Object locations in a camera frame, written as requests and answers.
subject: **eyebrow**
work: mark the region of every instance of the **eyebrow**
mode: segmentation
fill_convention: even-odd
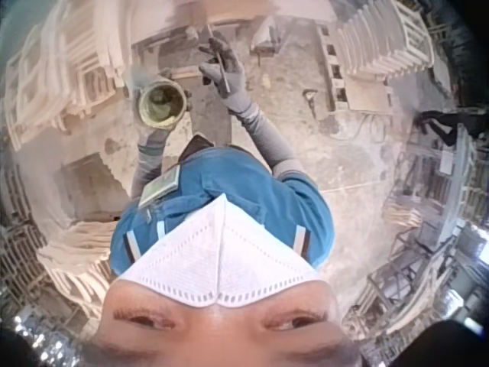
[[[324,366],[325,363],[340,366],[355,366],[360,360],[358,347],[348,339],[334,346],[320,346],[306,352],[285,352],[285,360],[303,365]]]
[[[156,358],[155,352],[140,352],[112,344],[94,342],[84,343],[80,354],[87,367],[140,366],[142,362],[149,363]]]

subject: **paintbrush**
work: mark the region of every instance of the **paintbrush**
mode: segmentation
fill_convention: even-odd
[[[210,37],[214,37],[214,33],[212,32],[212,28],[210,24],[207,24],[207,31],[209,32]],[[226,89],[226,92],[230,93],[231,90],[229,89],[228,78],[226,78],[226,73],[224,70],[224,64],[222,63],[221,54],[219,52],[216,52],[215,56],[217,57],[217,61],[219,62],[219,67],[221,69],[221,75],[222,75],[222,79],[224,80],[224,87]]]

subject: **gray sleeve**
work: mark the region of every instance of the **gray sleeve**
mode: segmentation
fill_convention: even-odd
[[[238,119],[246,129],[258,151],[272,170],[274,177],[280,178],[286,172],[304,173],[289,142],[282,136],[274,124],[269,122],[256,103],[253,112],[246,118]]]
[[[149,148],[138,145],[138,165],[132,177],[131,186],[132,200],[139,199],[144,187],[161,175],[163,149],[164,146],[162,148]]]

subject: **bucket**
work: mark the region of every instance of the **bucket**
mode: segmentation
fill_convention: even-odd
[[[138,109],[144,124],[173,130],[186,111],[186,96],[178,83],[162,78],[143,89]]]

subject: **eye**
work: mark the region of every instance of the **eye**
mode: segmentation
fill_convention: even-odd
[[[296,317],[292,320],[292,327],[294,329],[299,329],[300,327],[305,327],[316,322],[317,320],[312,317]]]
[[[157,330],[171,330],[175,327],[172,320],[162,314],[151,313],[148,310],[118,310],[114,312],[114,319]]]
[[[299,329],[314,323],[325,320],[325,315],[316,315],[312,313],[282,315],[265,323],[265,327],[273,331],[287,331]]]
[[[152,319],[150,319],[149,317],[146,317],[146,316],[132,317],[131,319],[129,319],[129,322],[137,323],[137,324],[143,325],[143,326],[154,327],[154,321]]]

